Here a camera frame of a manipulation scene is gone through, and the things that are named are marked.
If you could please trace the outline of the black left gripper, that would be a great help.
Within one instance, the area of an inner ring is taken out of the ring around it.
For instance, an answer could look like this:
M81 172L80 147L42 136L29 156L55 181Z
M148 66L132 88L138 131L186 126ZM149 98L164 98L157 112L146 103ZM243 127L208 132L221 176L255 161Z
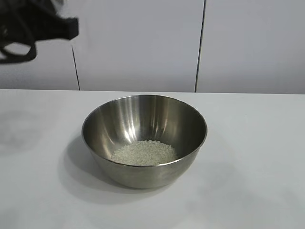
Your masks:
M72 40L78 35L78 18L58 15L51 0L0 2L1 48L13 43L31 47L37 41Z

